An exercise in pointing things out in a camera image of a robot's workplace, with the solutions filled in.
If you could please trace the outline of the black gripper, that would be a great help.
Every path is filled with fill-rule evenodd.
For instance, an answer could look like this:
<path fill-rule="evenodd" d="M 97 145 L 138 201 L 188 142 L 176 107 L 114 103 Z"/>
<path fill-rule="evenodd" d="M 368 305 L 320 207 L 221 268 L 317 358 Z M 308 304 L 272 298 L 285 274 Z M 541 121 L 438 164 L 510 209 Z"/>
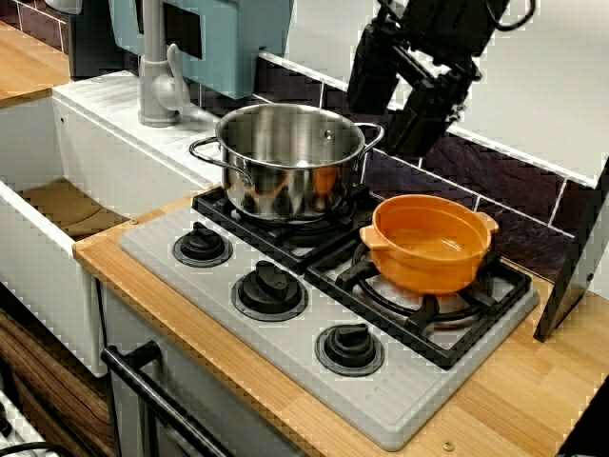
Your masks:
<path fill-rule="evenodd" d="M 349 109 L 382 114 L 401 76 L 412 90 L 388 126 L 386 151 L 424 157 L 461 119 L 465 100 L 481 71 L 462 50 L 433 44 L 393 12 L 381 12 L 365 26 L 356 48 L 347 89 Z"/>

